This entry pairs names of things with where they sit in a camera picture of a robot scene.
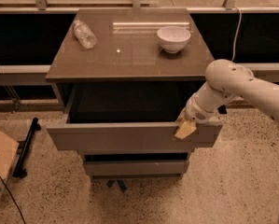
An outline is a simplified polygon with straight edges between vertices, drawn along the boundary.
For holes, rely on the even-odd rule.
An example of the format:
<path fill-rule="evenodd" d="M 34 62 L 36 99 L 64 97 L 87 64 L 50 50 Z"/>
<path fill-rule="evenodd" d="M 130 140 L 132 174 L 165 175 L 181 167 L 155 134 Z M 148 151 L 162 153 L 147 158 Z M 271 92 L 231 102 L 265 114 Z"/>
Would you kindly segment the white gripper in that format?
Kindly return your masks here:
<path fill-rule="evenodd" d="M 222 106 L 222 100 L 215 97 L 192 95 L 176 122 L 178 128 L 174 136 L 185 139 L 193 134 L 197 129 L 197 124 L 207 123 L 216 115 L 217 109 Z"/>

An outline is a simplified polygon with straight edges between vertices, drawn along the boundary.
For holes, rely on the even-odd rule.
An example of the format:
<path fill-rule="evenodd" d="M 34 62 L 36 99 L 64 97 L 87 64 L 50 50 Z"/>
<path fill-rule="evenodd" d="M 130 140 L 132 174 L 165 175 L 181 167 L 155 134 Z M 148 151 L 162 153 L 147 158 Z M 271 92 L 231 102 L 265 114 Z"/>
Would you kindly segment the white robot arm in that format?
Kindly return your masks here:
<path fill-rule="evenodd" d="M 206 83 L 191 98 L 186 115 L 201 110 L 224 122 L 212 148 L 191 157 L 191 224 L 279 224 L 279 85 L 254 77 L 250 69 L 216 60 Z M 230 99 L 251 105 L 214 116 Z"/>

